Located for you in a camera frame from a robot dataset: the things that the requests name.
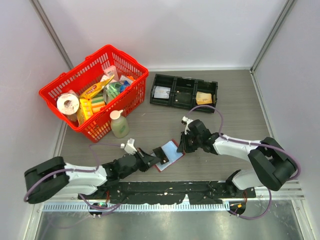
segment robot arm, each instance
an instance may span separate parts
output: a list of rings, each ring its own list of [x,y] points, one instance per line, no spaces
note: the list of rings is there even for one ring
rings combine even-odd
[[[278,191],[297,170],[295,162],[285,154],[252,145],[265,144],[281,148],[277,141],[271,137],[266,137],[262,141],[246,141],[237,138],[230,140],[231,138],[225,134],[221,137],[218,132],[210,133],[203,122],[198,119],[192,120],[184,116],[182,123],[186,127],[185,131],[181,133],[178,152],[192,153],[198,148],[202,148],[207,153],[229,155],[252,164],[253,169],[238,170],[226,180],[229,185],[228,191],[231,194],[258,186],[266,186],[270,190]]]
[[[43,181],[29,195],[27,201],[30,204],[37,204],[62,194],[90,195],[99,188],[105,189],[116,185],[120,179],[126,178],[137,170],[145,172],[161,161],[160,158],[151,156],[140,148],[136,149],[134,139],[129,139],[123,147],[127,154],[112,162],[100,165],[96,171],[94,171],[96,167],[66,163],[61,156],[30,168],[24,173],[27,190],[49,173],[63,169],[74,169],[74,171],[61,172]]]

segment white wall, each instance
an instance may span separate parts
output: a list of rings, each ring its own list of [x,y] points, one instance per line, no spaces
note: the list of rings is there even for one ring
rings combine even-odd
[[[320,1],[298,0],[256,72],[276,137],[301,162],[299,181],[315,230],[320,228],[319,13]]]
[[[68,69],[29,1],[0,1],[0,9],[0,233],[21,240],[24,172],[52,157],[61,122],[38,91]]]
[[[41,0],[74,65],[106,44],[150,69],[251,67],[286,0]]]

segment bottle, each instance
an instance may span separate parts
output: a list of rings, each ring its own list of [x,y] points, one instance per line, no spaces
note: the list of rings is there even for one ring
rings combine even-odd
[[[115,110],[110,113],[110,118],[112,119],[111,129],[118,139],[125,137],[130,131],[127,119],[124,116],[121,116],[122,112],[123,110]]]

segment black plastic tray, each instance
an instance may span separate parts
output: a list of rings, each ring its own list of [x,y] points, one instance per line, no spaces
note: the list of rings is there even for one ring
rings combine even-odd
[[[170,88],[169,98],[154,98],[156,86]],[[208,105],[216,107],[218,100],[218,83],[216,81],[156,74],[150,92],[150,103],[190,110],[197,106],[197,92],[211,94],[212,103]],[[196,111],[215,112],[215,110],[207,107],[199,107]]]

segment red plastic basket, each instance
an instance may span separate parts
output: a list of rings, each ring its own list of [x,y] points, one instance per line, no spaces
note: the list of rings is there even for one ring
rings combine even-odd
[[[134,77],[135,81],[125,88],[125,91],[80,126],[59,112],[57,99],[61,94],[73,90],[80,95],[91,85],[99,82],[104,69],[112,65],[116,67],[119,77],[121,75]],[[58,118],[65,121],[74,131],[83,133],[96,143],[110,132],[110,113],[113,110],[123,110],[123,115],[127,116],[144,101],[148,75],[148,70],[133,57],[112,45],[106,45],[87,56],[85,61],[74,69],[62,73],[57,79],[43,87],[39,91],[39,95]]]

